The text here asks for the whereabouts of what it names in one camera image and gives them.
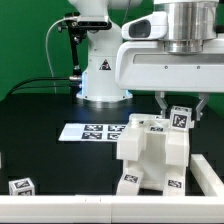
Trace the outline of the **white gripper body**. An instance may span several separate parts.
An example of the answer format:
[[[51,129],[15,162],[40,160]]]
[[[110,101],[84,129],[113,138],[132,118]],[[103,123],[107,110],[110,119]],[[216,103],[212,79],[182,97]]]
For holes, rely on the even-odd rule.
[[[130,41],[117,54],[121,89],[164,92],[224,92],[224,39],[205,41],[198,54],[170,54],[158,41]]]

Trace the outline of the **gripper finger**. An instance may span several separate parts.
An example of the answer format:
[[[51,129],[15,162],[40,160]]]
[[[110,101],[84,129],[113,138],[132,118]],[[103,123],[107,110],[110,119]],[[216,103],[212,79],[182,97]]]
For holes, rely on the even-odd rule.
[[[161,116],[163,118],[165,118],[166,117],[166,110],[168,108],[168,104],[165,100],[165,93],[163,91],[156,91],[155,92],[155,99],[156,99],[158,105],[161,108]]]
[[[207,105],[209,101],[208,93],[200,93],[199,94],[199,102],[196,106],[196,120],[199,121],[203,116],[202,110]]]

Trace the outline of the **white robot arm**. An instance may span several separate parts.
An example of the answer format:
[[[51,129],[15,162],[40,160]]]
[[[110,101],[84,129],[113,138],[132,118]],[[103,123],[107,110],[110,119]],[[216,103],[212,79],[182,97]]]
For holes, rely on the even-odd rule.
[[[88,65],[78,98],[116,104],[130,91],[152,91],[162,110],[167,92],[224,93],[224,31],[215,24],[219,0],[154,0],[152,13],[118,26],[108,15],[128,0],[68,0],[79,12],[74,28],[87,32]]]

